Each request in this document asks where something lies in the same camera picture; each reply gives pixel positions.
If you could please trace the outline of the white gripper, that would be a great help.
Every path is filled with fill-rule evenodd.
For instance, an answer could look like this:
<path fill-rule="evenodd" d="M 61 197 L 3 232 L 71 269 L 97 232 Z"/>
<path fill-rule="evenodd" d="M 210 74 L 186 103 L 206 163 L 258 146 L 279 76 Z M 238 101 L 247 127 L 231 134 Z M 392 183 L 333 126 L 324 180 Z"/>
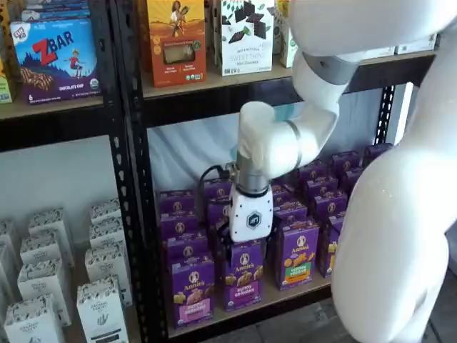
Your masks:
<path fill-rule="evenodd" d="M 216 227 L 215 261 L 218 267 L 231 263 L 233 242 L 266 238 L 269 246 L 276 238 L 277 216 L 273 215 L 273 192 L 269 185 L 263 194 L 242 194 L 231 187 L 229 223 Z"/>

